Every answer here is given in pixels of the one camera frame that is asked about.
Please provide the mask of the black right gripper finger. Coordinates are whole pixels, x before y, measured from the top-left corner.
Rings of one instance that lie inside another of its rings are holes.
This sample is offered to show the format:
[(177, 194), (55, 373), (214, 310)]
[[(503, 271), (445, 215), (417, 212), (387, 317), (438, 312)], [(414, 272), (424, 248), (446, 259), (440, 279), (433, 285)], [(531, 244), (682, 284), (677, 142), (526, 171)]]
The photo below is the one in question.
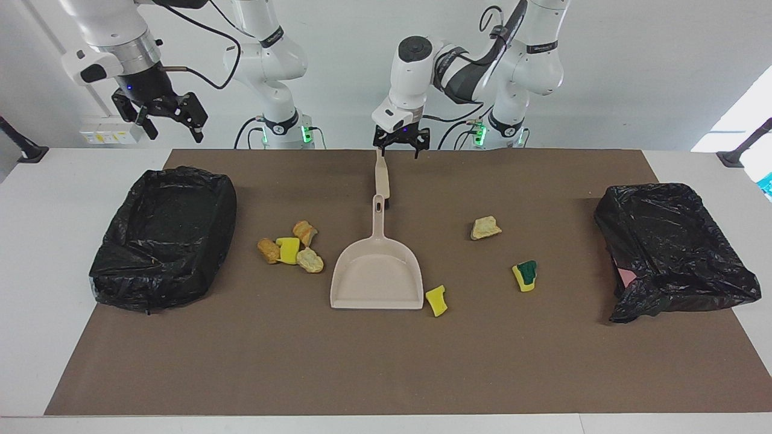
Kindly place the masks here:
[(203, 105), (193, 92), (176, 97), (176, 122), (189, 129), (196, 143), (204, 139), (203, 127), (209, 119)]
[(115, 90), (112, 94), (112, 101), (125, 122), (141, 127), (150, 140), (157, 138), (157, 128), (149, 118), (146, 106), (140, 106), (140, 109), (137, 111), (123, 90)]

